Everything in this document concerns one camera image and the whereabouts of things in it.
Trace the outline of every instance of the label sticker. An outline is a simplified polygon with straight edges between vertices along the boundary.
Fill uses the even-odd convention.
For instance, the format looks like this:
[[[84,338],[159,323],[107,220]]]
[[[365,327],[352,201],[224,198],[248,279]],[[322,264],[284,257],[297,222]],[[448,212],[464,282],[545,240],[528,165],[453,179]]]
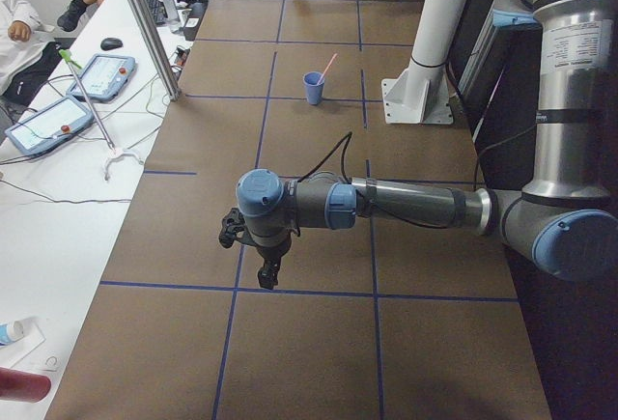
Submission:
[[[543,33],[541,74],[557,70],[606,69],[613,21],[583,22]]]

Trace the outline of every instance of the blue joint cap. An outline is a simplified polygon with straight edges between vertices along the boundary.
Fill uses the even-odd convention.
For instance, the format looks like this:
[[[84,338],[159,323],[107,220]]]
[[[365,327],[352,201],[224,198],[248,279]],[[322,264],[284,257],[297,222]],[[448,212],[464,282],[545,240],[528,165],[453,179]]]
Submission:
[[[532,260],[563,280],[599,276],[618,264],[618,220],[602,210],[562,214],[535,238]]]
[[[526,26],[529,28],[530,24],[539,24],[531,13],[504,12],[493,9],[494,27]]]
[[[254,169],[236,185],[239,209],[246,217],[260,217],[273,211],[283,198],[283,183],[274,172]]]
[[[334,183],[324,204],[324,219],[329,229],[350,229],[356,220],[356,190],[347,183]]]

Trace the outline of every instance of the red cylinder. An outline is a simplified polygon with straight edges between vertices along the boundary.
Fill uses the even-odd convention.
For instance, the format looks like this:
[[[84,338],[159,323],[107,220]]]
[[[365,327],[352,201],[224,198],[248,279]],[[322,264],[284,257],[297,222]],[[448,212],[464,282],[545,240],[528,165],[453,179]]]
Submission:
[[[45,375],[0,367],[0,399],[37,403],[47,396],[50,388],[51,380]]]

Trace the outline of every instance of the brown table surface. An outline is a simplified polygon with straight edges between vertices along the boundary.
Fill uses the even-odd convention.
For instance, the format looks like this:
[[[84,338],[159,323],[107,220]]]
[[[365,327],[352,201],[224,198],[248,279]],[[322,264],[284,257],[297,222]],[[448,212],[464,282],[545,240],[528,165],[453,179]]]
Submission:
[[[349,130],[349,175],[471,187],[462,116],[384,122],[422,1],[211,0],[46,418],[550,418],[498,243],[306,229],[268,292],[217,241],[243,173],[300,176]],[[311,106],[301,77],[334,52]]]

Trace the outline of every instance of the white pillar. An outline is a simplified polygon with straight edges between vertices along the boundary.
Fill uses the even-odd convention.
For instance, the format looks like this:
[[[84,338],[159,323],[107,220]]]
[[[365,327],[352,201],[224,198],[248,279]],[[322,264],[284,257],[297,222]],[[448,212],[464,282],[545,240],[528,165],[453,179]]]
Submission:
[[[389,124],[452,124],[444,63],[466,0],[425,0],[409,66],[398,79],[383,79]]]

